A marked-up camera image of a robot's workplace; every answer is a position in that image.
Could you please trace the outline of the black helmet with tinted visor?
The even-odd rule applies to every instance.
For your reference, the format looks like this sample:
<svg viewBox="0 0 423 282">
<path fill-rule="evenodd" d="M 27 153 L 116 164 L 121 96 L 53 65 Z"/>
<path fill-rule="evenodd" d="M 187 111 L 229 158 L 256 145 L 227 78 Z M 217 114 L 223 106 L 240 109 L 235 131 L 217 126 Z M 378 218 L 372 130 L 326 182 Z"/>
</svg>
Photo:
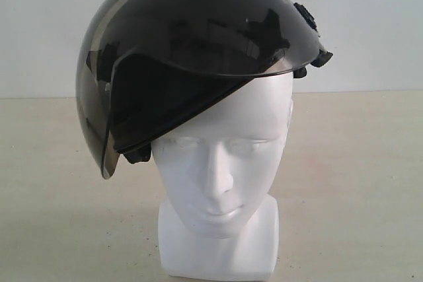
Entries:
<svg viewBox="0 0 423 282">
<path fill-rule="evenodd" d="M 251 80 L 322 67 L 332 53 L 292 0 L 105 0 L 83 37 L 75 97 L 100 175 Z"/>
</svg>

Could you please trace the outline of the white mannequin head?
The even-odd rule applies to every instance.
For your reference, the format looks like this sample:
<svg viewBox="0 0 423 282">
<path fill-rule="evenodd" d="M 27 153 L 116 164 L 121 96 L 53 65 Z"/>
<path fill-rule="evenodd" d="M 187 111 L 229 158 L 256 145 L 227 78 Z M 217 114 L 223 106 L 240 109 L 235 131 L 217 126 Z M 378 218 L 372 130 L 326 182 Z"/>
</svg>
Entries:
<svg viewBox="0 0 423 282">
<path fill-rule="evenodd" d="M 167 198 L 158 215 L 171 276 L 265 281 L 279 244 L 277 175 L 293 112 L 293 75 L 252 80 L 155 140 Z"/>
</svg>

